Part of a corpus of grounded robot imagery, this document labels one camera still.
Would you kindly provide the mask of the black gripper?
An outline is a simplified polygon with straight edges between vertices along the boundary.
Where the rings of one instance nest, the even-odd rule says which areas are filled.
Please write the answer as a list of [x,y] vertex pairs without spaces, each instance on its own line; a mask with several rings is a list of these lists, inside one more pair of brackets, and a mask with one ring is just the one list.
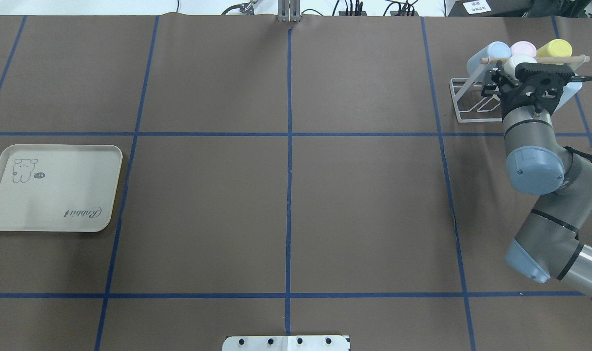
[[535,114],[543,112],[553,114],[563,93],[554,97],[537,97],[524,87],[519,80],[513,78],[501,69],[487,70],[482,89],[482,96],[496,95],[500,99],[501,117],[520,107],[532,108]]

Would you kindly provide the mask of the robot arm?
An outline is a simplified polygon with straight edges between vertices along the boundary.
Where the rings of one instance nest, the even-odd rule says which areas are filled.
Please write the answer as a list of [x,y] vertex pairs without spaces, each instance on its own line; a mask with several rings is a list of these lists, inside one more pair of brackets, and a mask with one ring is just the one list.
[[482,96],[502,109],[506,172],[514,189],[537,196],[506,255],[506,263],[540,284],[555,278],[592,299],[592,247],[579,230],[592,214],[592,154],[555,139],[552,114],[571,82],[592,81],[569,66],[498,64],[483,78]]

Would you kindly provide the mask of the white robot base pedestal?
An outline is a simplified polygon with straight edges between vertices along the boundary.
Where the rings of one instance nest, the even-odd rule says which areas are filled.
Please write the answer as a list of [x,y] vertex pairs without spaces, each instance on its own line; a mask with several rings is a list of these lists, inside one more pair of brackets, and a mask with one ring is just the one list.
[[233,336],[222,344],[223,351],[350,351],[349,336],[277,335]]

